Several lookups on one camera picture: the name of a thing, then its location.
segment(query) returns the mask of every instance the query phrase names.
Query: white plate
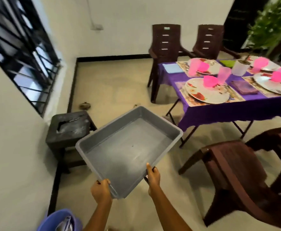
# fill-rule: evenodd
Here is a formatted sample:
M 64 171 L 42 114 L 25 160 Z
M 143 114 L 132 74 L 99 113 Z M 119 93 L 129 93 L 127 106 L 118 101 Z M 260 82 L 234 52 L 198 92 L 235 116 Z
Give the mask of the white plate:
M 277 94 L 281 94 L 281 82 L 273 82 L 267 75 L 268 73 L 257 73 L 254 75 L 254 80 L 263 88 Z
M 199 72 L 199 73 L 203 73 L 203 74 L 209 74 L 209 75 L 216 75 L 219 72 L 219 69 L 221 67 L 221 64 L 219 64 L 217 61 L 215 60 L 209 60 L 206 58 L 198 58 L 200 59 L 202 62 L 208 63 L 209 64 L 209 69 L 205 72 Z
M 254 67 L 254 61 L 257 59 L 257 56 L 249 56 L 247 61 L 251 63 L 251 66 Z M 277 65 L 276 63 L 269 61 L 269 64 L 262 68 L 262 70 L 266 70 L 266 71 L 275 71 L 277 69 L 279 69 L 280 66 Z
M 229 100 L 229 93 L 222 85 L 217 85 L 212 88 L 204 87 L 204 78 L 191 78 L 185 84 L 185 89 L 197 100 L 208 104 L 221 104 Z

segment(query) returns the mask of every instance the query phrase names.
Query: window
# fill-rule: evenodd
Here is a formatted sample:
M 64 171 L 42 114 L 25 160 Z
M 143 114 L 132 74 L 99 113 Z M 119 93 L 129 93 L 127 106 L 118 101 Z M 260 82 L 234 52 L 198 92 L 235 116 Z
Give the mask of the window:
M 43 115 L 60 61 L 31 0 L 0 0 L 0 66 Z

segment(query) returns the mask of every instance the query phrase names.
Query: floor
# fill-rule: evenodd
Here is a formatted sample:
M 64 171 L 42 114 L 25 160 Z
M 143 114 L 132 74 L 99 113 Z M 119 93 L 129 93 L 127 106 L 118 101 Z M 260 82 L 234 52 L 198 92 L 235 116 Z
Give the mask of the floor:
M 220 59 L 231 58 L 220 54 Z M 150 89 L 147 82 L 152 66 L 152 59 L 136 59 L 107 62 L 83 62 L 79 64 L 73 111 L 78 110 L 82 102 L 91 103 L 88 111 L 99 128 L 119 115 L 140 104 L 164 116 L 176 101 L 177 96 L 172 87 L 162 85 L 156 104 L 150 103 Z M 173 115 L 177 118 L 183 114 L 178 104 Z M 237 122 L 245 128 L 248 122 Z M 256 121 L 248 131 L 245 141 L 271 128 L 281 127 L 281 118 Z M 202 217 L 206 214 L 214 196 L 213 183 L 202 162 L 198 162 L 184 175 L 178 175 L 178 169 L 200 147 L 208 144 L 238 139 L 239 131 L 232 123 L 215 123 L 200 126 L 194 135 L 179 149 L 179 142 L 158 163 L 161 173 L 161 188 L 178 213 L 194 231 L 273 231 L 279 228 L 262 223 L 244 212 L 234 212 L 206 228 Z M 281 170 L 281 162 L 274 152 L 258 151 L 257 156 L 268 174 L 267 184 L 271 184 Z M 74 150 L 67 154 L 67 159 L 79 156 Z M 57 209 L 69 208 L 87 224 L 96 208 L 90 187 L 96 177 L 86 166 L 72 169 L 69 175 L 61 177 Z M 108 226 L 122 231 L 150 230 L 162 231 L 154 204 L 147 193 L 148 185 L 143 180 L 122 200 L 115 200 L 108 219 Z

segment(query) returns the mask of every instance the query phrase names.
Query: gray plastic tray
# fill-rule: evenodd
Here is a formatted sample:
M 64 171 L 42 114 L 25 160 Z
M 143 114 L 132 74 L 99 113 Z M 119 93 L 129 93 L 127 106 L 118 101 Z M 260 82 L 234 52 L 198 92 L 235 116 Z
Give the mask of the gray plastic tray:
M 183 132 L 143 106 L 111 121 L 76 143 L 76 149 L 98 180 L 108 178 L 114 198 L 125 198 Z

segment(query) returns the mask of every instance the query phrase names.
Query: blue basket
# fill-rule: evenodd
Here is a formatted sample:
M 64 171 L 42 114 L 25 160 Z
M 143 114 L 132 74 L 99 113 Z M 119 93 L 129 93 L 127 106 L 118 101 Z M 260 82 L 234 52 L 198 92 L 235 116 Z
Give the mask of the blue basket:
M 76 218 L 69 209 L 58 210 L 50 214 L 41 222 L 37 231 L 54 231 L 60 222 L 64 221 L 67 216 L 71 216 L 74 228 L 73 231 L 82 231 L 82 222 Z

